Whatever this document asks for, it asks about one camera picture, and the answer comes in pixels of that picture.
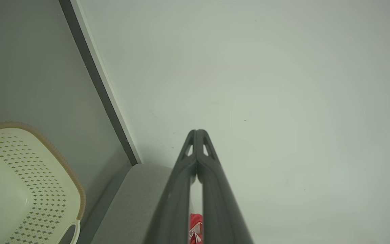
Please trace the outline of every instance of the red cloth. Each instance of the red cloth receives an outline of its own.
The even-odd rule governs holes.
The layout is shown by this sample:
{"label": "red cloth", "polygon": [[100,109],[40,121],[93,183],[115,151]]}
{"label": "red cloth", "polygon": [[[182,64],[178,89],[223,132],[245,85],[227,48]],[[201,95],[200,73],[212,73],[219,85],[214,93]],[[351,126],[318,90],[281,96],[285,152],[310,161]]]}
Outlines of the red cloth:
{"label": "red cloth", "polygon": [[202,215],[191,213],[189,229],[190,244],[202,244]]}

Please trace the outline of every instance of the gray sofa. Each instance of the gray sofa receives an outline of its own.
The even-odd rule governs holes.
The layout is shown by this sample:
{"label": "gray sofa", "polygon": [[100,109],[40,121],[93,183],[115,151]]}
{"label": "gray sofa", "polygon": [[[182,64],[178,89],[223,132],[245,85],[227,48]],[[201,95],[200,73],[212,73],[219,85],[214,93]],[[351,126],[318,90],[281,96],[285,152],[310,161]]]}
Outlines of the gray sofa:
{"label": "gray sofa", "polygon": [[117,172],[82,223],[78,243],[141,244],[171,170],[141,164]]}

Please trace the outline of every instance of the white plastic basket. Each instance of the white plastic basket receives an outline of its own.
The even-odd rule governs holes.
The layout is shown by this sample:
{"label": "white plastic basket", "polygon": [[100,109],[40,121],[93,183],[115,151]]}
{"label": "white plastic basket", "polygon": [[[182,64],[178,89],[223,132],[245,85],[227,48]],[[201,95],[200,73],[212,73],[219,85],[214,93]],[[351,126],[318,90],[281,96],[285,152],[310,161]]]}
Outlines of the white plastic basket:
{"label": "white plastic basket", "polygon": [[0,123],[0,244],[55,244],[75,225],[85,191],[67,162],[38,130]]}

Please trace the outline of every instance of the dark gray strip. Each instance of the dark gray strip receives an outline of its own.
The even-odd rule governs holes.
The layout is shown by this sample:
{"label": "dark gray strip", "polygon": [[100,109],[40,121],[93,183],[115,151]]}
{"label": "dark gray strip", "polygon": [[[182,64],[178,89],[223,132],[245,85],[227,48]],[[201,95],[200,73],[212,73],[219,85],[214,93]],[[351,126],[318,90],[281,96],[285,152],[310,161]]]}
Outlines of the dark gray strip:
{"label": "dark gray strip", "polygon": [[91,56],[90,50],[88,48],[87,42],[85,41],[84,35],[82,34],[81,27],[79,26],[78,19],[74,13],[73,6],[71,5],[70,0],[59,0],[62,11],[64,13],[65,19],[67,20],[68,26],[70,28],[71,34],[73,35],[76,46],[81,53],[84,64],[87,67],[88,73],[90,74],[91,80],[93,81],[96,91],[99,94],[102,104],[105,108],[106,113],[108,114],[109,120],[114,128],[114,131],[123,146],[124,151],[129,158],[129,161],[132,165],[136,165],[135,155],[133,150],[130,147],[129,142],[127,141],[126,134],[124,134],[123,127],[115,113],[115,110],[112,106],[111,100],[106,92],[105,86],[103,85],[102,79],[100,78],[99,72],[97,71],[96,64],[94,63],[93,57]]}

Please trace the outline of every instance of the white wall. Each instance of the white wall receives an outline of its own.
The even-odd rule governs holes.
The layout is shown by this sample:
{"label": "white wall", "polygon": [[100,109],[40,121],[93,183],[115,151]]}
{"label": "white wall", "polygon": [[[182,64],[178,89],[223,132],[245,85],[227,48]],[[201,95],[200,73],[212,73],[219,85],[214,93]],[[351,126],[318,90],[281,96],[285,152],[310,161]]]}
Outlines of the white wall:
{"label": "white wall", "polygon": [[257,243],[390,243],[390,1],[78,2],[144,163],[204,128]]}
{"label": "white wall", "polygon": [[87,193],[84,219],[130,167],[58,1],[0,1],[0,122],[38,128]]}

